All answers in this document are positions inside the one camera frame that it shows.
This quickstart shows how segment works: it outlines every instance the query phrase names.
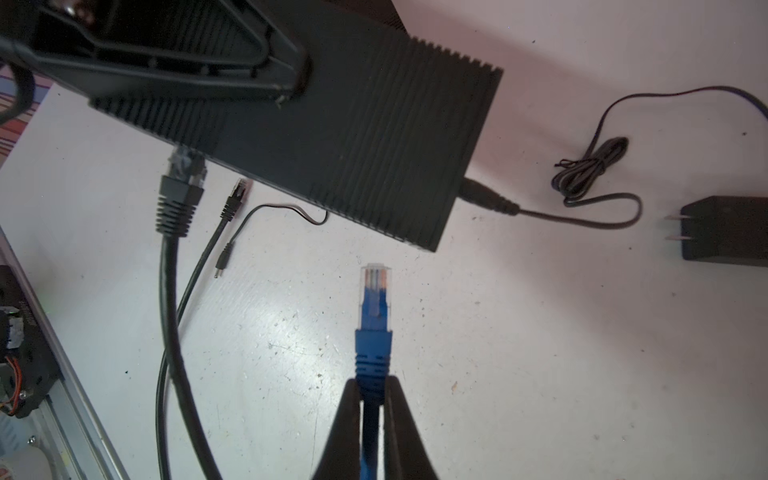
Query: red wire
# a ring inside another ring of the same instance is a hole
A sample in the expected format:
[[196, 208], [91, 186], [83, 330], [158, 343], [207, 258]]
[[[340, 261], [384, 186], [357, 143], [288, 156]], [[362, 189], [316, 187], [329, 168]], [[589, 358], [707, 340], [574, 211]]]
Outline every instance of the red wire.
[[12, 359], [12, 360], [13, 360], [13, 363], [16, 365], [16, 374], [17, 374], [16, 393], [15, 393], [16, 400], [13, 402], [13, 410], [11, 410], [11, 415], [14, 415], [18, 410], [19, 396], [21, 396], [21, 393], [22, 393], [22, 368], [18, 364], [17, 359]]
[[19, 366], [17, 359], [12, 359], [11, 357], [6, 356], [5, 361], [13, 369], [15, 388], [13, 396], [7, 402], [0, 404], [0, 406], [13, 402], [13, 407], [11, 408], [11, 411], [8, 412], [8, 415], [14, 415], [18, 409], [18, 397], [22, 393], [22, 368]]

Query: ribbed black casing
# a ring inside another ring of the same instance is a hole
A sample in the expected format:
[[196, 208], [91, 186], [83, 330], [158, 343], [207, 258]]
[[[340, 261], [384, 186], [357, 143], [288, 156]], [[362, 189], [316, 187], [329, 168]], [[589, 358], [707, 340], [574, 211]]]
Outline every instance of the ribbed black casing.
[[382, 233], [436, 250], [502, 71], [319, 0], [269, 0], [312, 62], [282, 104], [92, 105]]

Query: black power adapter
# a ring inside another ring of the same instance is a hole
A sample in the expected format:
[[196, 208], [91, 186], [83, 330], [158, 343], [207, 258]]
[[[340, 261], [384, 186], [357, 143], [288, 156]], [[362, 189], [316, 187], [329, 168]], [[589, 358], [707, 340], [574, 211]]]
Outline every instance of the black power adapter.
[[683, 258], [768, 266], [768, 198], [707, 197], [669, 216], [680, 221]]

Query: thin black wire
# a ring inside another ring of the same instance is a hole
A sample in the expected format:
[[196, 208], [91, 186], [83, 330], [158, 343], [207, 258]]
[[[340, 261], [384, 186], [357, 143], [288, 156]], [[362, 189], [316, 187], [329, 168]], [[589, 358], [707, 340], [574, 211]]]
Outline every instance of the thin black wire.
[[205, 438], [205, 431], [197, 415], [197, 407], [192, 396], [192, 387], [184, 369], [184, 358], [181, 355], [178, 321], [176, 315], [176, 267], [178, 261], [179, 240], [175, 237], [163, 236], [160, 254], [160, 318], [163, 329], [165, 351], [168, 354], [168, 369], [170, 378], [176, 387], [176, 397], [179, 410], [187, 427], [192, 446], [205, 478], [221, 480], [221, 474], [214, 455], [210, 451]]
[[[197, 284], [197, 279], [200, 278], [200, 274], [203, 272], [205, 263], [208, 261], [210, 254], [214, 251], [216, 243], [221, 238], [224, 229], [227, 227], [229, 220], [222, 218], [218, 227], [214, 231], [214, 234], [208, 240], [208, 245], [205, 246], [203, 253], [200, 255], [200, 259], [197, 261], [189, 282], [187, 282], [187, 288], [184, 291], [184, 295], [181, 296], [179, 307], [177, 309], [177, 324], [181, 324], [181, 318], [184, 315], [184, 311], [187, 308], [187, 303], [192, 296], [192, 290], [194, 290]], [[170, 461], [168, 459], [168, 435], [167, 435], [167, 420], [166, 420], [166, 391], [167, 391], [167, 374], [168, 374], [168, 360], [167, 353], [163, 351], [163, 359], [160, 363], [160, 373], [157, 375], [157, 388], [154, 394], [154, 427], [155, 427], [155, 439], [157, 443], [157, 463], [160, 466], [160, 478], [161, 480], [170, 480]]]
[[326, 216], [323, 218], [322, 221], [319, 222], [317, 220], [314, 220], [312, 217], [309, 216], [309, 214], [307, 214], [307, 212], [305, 212], [301, 207], [298, 207], [296, 205], [289, 205], [289, 204], [261, 204], [258, 207], [254, 207], [250, 212], [248, 212], [248, 214], [245, 216], [245, 218], [243, 218], [243, 221], [240, 223], [240, 226], [237, 228], [237, 231], [232, 236], [232, 238], [230, 238], [230, 243], [234, 243], [234, 241], [237, 238], [237, 236], [240, 235], [240, 232], [243, 231], [243, 228], [245, 227], [246, 223], [248, 223], [248, 220], [250, 219], [251, 215], [256, 213], [258, 210], [260, 210], [262, 208], [267, 208], [267, 207], [269, 207], [269, 208], [285, 208], [287, 210], [293, 210], [294, 212], [299, 214], [304, 220], [310, 222], [312, 225], [317, 225], [318, 227], [320, 225], [323, 225], [325, 222], [327, 222], [328, 221], [328, 216], [329, 216], [328, 211], [326, 211]]
[[710, 87], [695, 88], [693, 90], [679, 91], [671, 94], [638, 93], [626, 95], [612, 103], [605, 110], [602, 117], [600, 117], [598, 128], [594, 132], [592, 141], [587, 147], [587, 150], [584, 152], [584, 155], [581, 156], [580, 160], [562, 160], [555, 165], [556, 167], [562, 167], [563, 171], [559, 172], [552, 178], [551, 185], [552, 188], [563, 195], [563, 204], [566, 207], [583, 207], [584, 205], [597, 204], [607, 200], [632, 200], [637, 203], [637, 212], [634, 217], [624, 222], [611, 223], [596, 222], [592, 220], [583, 220], [580, 218], [572, 217], [560, 217], [558, 215], [543, 214], [530, 210], [520, 210], [519, 213], [529, 217], [540, 218], [542, 220], [550, 220], [560, 223], [571, 223], [573, 225], [597, 228], [601, 230], [619, 230], [635, 225], [643, 215], [643, 201], [636, 194], [608, 194], [582, 200], [584, 196], [587, 195], [589, 189], [592, 187], [597, 178], [604, 174], [608, 167], [618, 162], [624, 156], [624, 154], [627, 153], [627, 148], [629, 146], [629, 140], [626, 137], [615, 137], [606, 140], [597, 150], [594, 149], [600, 140], [600, 134], [603, 131], [605, 118], [608, 116], [608, 112], [610, 112], [613, 107], [622, 101], [629, 100], [631, 98], [679, 97], [681, 95], [693, 94], [700, 91], [725, 91], [738, 95], [750, 102], [768, 120], [768, 107], [758, 97], [754, 96], [748, 91], [742, 90], [741, 88], [730, 87], [728, 85], [713, 85]]

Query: electronic device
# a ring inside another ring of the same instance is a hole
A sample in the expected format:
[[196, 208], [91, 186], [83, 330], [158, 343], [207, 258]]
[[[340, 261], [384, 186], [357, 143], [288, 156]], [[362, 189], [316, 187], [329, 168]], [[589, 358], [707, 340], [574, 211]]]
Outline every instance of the electronic device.
[[680, 221], [685, 260], [768, 266], [768, 198], [707, 197], [680, 209], [668, 220]]
[[0, 0], [0, 58], [433, 251], [502, 77], [389, 0]]

